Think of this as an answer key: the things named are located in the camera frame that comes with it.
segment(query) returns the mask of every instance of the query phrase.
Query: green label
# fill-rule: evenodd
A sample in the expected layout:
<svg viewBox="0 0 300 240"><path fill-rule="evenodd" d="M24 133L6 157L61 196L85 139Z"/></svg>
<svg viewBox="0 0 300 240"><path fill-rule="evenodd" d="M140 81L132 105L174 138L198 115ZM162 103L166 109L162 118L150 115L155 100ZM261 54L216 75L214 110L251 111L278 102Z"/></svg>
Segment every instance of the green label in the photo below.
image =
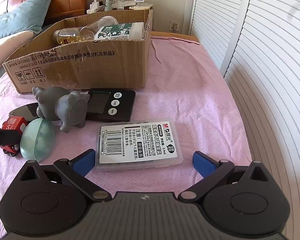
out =
<svg viewBox="0 0 300 240"><path fill-rule="evenodd" d="M129 35L132 23L105 26L98 34L98 38Z"/></svg>

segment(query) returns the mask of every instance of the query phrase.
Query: barcode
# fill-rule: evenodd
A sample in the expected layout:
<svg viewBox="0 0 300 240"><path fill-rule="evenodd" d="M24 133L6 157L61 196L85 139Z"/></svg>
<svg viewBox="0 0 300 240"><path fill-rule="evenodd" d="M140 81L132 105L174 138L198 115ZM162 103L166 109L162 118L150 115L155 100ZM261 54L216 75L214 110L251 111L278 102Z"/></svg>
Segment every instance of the barcode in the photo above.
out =
<svg viewBox="0 0 300 240"><path fill-rule="evenodd" d="M122 137L121 130L108 131L106 155L122 155Z"/></svg>
<svg viewBox="0 0 300 240"><path fill-rule="evenodd" d="M128 35L124 35L124 36L112 36L110 39L111 40L127 40L128 39Z"/></svg>

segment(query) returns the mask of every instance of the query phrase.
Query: pink bedsheet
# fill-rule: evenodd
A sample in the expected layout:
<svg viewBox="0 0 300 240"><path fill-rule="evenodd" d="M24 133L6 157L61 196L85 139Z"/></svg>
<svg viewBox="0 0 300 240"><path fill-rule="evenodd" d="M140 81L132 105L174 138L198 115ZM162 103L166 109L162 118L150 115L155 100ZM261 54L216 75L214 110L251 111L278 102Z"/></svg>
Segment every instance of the pink bedsheet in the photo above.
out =
<svg viewBox="0 0 300 240"><path fill-rule="evenodd" d="M196 42L153 37L148 59L146 87L138 90L132 120L172 118L181 144L183 163L165 168L118 172L97 172L87 178L109 191L173 191L179 194L202 177L192 167L192 154L200 150L210 157L248 165L251 155L244 126L232 95L218 69ZM0 79L0 127L8 113L35 102L33 95L20 95L9 77ZM72 128L69 134L57 131L57 143L48 159L72 159L96 148L96 122ZM0 199L25 160L12 158L0 148ZM5 230L0 221L0 237Z"/></svg>

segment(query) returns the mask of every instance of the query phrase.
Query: white label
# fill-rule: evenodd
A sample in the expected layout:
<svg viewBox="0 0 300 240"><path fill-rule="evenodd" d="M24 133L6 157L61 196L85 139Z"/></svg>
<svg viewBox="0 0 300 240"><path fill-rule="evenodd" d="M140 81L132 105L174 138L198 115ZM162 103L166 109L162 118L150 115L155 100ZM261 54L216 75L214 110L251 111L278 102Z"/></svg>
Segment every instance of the white label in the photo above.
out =
<svg viewBox="0 0 300 240"><path fill-rule="evenodd" d="M128 40L132 23L104 26L94 36L95 40Z"/></svg>
<svg viewBox="0 0 300 240"><path fill-rule="evenodd" d="M14 124L16 122L16 118L9 118L8 119L8 124Z"/></svg>
<svg viewBox="0 0 300 240"><path fill-rule="evenodd" d="M169 122L101 127L100 163L142 162L177 156Z"/></svg>

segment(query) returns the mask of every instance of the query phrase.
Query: metal screw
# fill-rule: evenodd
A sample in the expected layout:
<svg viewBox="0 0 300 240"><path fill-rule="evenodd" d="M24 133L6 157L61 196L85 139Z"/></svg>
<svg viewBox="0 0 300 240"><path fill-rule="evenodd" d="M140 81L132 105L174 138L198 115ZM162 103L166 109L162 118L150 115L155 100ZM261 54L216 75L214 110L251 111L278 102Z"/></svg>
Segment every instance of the metal screw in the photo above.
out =
<svg viewBox="0 0 300 240"><path fill-rule="evenodd" d="M109 193L104 191L104 190L98 190L98 191L95 191L92 195L93 195L94 198L104 199L104 198L107 198L109 196Z"/></svg>
<svg viewBox="0 0 300 240"><path fill-rule="evenodd" d="M183 199L194 199L197 197L197 194L194 193L193 191L184 191L181 193L181 197Z"/></svg>

